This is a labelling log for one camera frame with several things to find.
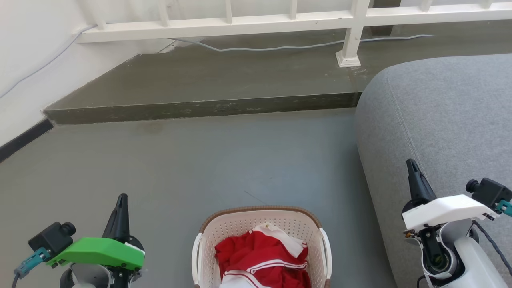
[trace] concrete step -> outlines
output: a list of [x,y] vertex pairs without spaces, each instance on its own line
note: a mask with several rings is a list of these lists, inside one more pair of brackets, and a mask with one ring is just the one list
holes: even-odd
[[[342,45],[268,52],[216,52],[191,45],[139,55],[47,107],[55,124],[347,108],[382,69],[456,55],[512,53],[512,21],[395,26],[413,40],[361,43],[361,67],[339,68]],[[216,48],[307,46],[344,39],[345,30],[209,37]],[[369,38],[369,31],[364,38]]]

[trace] white plastic basket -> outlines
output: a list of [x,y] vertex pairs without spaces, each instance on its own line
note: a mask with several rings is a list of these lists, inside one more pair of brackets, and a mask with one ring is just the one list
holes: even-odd
[[240,236],[259,224],[270,223],[308,244],[307,271],[312,288],[329,288],[331,246],[320,221],[309,211],[288,206],[255,206],[217,212],[203,223],[192,249],[192,277],[196,288],[218,288],[219,265],[215,246],[230,236]]

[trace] red cloth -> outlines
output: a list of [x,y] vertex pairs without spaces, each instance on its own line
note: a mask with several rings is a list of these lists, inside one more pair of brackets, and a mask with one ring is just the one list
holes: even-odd
[[311,288],[308,273],[304,270],[307,247],[294,258],[278,239],[254,231],[228,237],[215,249],[221,279],[224,275],[237,275],[249,279],[256,287]]

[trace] sofa cushion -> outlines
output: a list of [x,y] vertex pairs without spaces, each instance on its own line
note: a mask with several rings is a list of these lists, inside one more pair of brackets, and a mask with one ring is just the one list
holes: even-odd
[[[438,197],[466,194],[474,178],[512,188],[512,54],[444,57],[389,67],[356,109],[357,145],[399,288],[422,275],[420,249],[404,242],[413,158]],[[512,261],[512,218],[482,223]],[[480,244],[509,286],[512,278],[484,237]]]

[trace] black cable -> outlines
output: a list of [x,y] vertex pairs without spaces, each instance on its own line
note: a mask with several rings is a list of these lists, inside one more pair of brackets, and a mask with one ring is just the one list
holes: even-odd
[[478,229],[480,229],[480,231],[482,231],[483,235],[485,235],[487,240],[489,240],[489,242],[493,245],[494,250],[496,250],[496,252],[500,255],[501,261],[503,261],[503,264],[505,264],[505,266],[507,267],[508,273],[512,276],[512,267],[510,267],[510,264],[508,264],[507,259],[505,259],[505,255],[503,255],[503,253],[499,249],[498,245],[496,245],[496,242],[494,242],[494,240],[490,237],[490,235],[487,233],[487,231],[484,230],[484,228],[476,220],[473,220],[473,224],[476,227],[478,227]]
[[18,284],[19,274],[16,273],[14,275],[14,281],[12,281],[12,288],[16,288],[16,284]]
[[419,282],[420,282],[422,279],[425,279],[425,275],[421,275],[421,276],[418,278],[418,281],[416,281],[416,288],[419,288]]

